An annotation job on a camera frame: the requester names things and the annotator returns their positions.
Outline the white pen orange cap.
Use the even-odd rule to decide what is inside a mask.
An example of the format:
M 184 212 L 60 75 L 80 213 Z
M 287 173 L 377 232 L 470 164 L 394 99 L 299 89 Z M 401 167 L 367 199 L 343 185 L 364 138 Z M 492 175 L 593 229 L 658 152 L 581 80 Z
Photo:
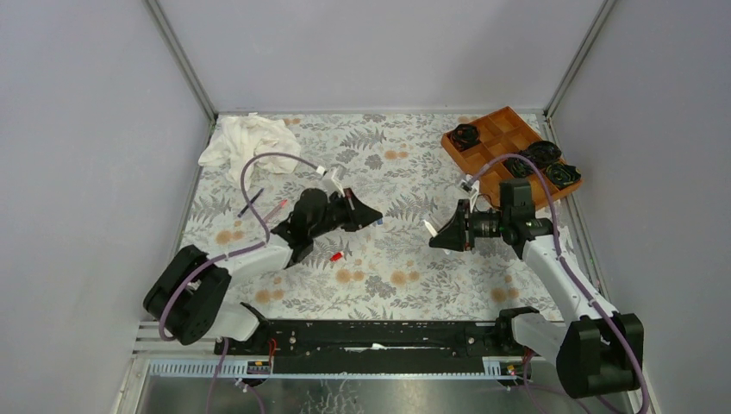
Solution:
M 424 226 L 427 228 L 431 237 L 436 237 L 439 234 L 439 227 L 436 225 L 436 223 L 433 220 L 423 219 L 422 222 L 423 222 Z

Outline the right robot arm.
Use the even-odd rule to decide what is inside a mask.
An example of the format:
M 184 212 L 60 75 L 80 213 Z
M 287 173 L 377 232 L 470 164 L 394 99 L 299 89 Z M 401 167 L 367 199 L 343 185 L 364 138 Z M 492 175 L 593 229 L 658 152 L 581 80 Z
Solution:
M 552 221 L 535 215 L 526 179 L 504 180 L 499 190 L 498 210 L 476 210 L 471 199 L 460 199 L 447 224 L 427 226 L 428 245 L 445 251 L 465 252 L 478 238 L 502 239 L 558 306 L 563 325 L 549 322 L 530 306 L 502 310 L 493 334 L 497 349 L 515 355 L 527 348 L 553 363 L 572 398 L 646 389 L 639 318 L 618 312 L 579 270 L 572 270 Z

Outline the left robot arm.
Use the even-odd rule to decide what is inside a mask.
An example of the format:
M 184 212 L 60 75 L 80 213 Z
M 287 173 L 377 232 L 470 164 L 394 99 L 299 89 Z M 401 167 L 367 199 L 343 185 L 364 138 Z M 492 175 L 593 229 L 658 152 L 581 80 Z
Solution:
M 321 235 L 356 232 L 382 217 L 349 188 L 331 194 L 306 189 L 287 218 L 270 229 L 267 241 L 213 258 L 194 245 L 181 248 L 144 297 L 143 308 L 157 320 L 165 342 L 187 346 L 206 336 L 221 337 L 234 340 L 246 354 L 257 354 L 267 343 L 265 318 L 248 304 L 225 303 L 228 288 L 295 266 Z

